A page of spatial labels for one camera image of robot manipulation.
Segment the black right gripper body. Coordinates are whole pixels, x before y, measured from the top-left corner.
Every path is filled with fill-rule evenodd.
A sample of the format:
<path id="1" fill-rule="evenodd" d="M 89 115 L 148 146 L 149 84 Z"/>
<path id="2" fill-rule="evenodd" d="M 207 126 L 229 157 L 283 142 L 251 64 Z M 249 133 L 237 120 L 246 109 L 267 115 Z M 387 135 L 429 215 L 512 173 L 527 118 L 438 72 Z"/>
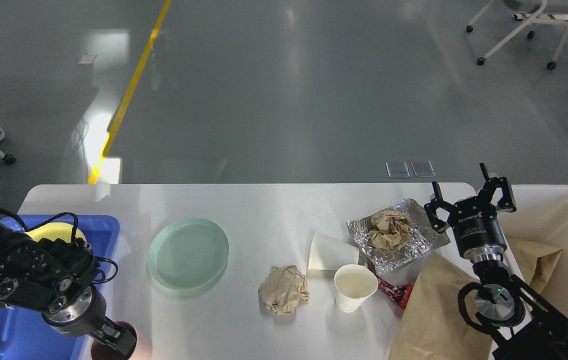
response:
<path id="1" fill-rule="evenodd" d="M 460 257 L 470 262 L 501 260 L 507 242 L 497 221 L 497 208 L 476 196 L 454 203 L 448 217 Z"/>

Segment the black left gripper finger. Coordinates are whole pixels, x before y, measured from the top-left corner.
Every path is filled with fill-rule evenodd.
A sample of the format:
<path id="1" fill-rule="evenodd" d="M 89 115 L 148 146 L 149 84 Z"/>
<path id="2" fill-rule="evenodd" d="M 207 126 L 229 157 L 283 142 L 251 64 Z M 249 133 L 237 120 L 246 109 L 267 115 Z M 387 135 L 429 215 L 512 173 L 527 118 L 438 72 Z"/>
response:
<path id="1" fill-rule="evenodd" d="M 115 322 L 95 330 L 96 357 L 131 357 L 136 350 L 138 337 L 129 322 Z"/>

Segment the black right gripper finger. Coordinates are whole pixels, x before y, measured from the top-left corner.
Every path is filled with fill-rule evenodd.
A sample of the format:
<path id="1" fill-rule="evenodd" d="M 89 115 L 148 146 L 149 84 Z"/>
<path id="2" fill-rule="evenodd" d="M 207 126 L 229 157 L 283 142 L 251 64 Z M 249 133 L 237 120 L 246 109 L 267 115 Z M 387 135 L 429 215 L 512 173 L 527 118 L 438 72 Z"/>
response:
<path id="1" fill-rule="evenodd" d="M 480 203 L 490 205 L 497 214 L 516 212 L 517 205 L 508 178 L 498 177 L 496 174 L 490 173 L 484 162 L 481 162 L 479 167 L 484 180 L 483 186 L 477 194 Z"/>
<path id="2" fill-rule="evenodd" d="M 449 215 L 457 214 L 457 207 L 443 198 L 441 187 L 437 181 L 431 182 L 433 195 L 428 203 L 423 206 L 426 217 L 429 220 L 431 228 L 438 234 L 444 234 L 448 228 L 451 227 L 447 220 L 441 219 L 438 216 L 438 210 L 444 210 Z"/>

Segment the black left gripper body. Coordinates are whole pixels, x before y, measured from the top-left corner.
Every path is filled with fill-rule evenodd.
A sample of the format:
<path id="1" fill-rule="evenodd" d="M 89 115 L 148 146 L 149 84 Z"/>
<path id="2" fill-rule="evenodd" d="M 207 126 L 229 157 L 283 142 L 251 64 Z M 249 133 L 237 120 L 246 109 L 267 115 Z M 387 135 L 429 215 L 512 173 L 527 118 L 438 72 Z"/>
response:
<path id="1" fill-rule="evenodd" d="M 106 317 L 107 303 L 94 285 L 86 287 L 70 305 L 56 313 L 43 313 L 42 319 L 65 337 L 113 335 L 113 322 Z"/>

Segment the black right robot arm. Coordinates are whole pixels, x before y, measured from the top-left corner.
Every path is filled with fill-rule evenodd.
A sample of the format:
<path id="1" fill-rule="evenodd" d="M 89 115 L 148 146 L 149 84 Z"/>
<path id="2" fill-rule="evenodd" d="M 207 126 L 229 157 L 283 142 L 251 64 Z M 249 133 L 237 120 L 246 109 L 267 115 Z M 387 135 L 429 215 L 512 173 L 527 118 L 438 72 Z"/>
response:
<path id="1" fill-rule="evenodd" d="M 458 255 L 478 276 L 458 292 L 458 312 L 468 326 L 492 338 L 495 360 L 568 360 L 568 317 L 504 260 L 508 245 L 498 214 L 517 210 L 511 183 L 490 174 L 485 164 L 479 167 L 484 183 L 477 194 L 450 203 L 433 181 L 423 207 L 434 231 L 452 230 Z"/>

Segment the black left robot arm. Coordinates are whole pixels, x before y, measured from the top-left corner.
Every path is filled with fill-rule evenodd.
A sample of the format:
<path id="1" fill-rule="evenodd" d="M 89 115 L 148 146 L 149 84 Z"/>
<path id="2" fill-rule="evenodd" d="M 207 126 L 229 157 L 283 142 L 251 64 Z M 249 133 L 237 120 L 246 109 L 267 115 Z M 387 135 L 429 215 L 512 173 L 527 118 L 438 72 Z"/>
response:
<path id="1" fill-rule="evenodd" d="M 0 309 L 16 306 L 37 312 L 61 335 L 91 337 L 129 359 L 138 337 L 106 316 L 106 299 L 97 289 L 113 279 L 101 264 L 110 264 L 117 272 L 117 263 L 94 254 L 78 236 L 79 218 L 74 213 L 69 240 L 30 236 L 30 231 L 66 216 L 67 212 L 58 213 L 28 227 L 19 215 L 0 208 Z"/>

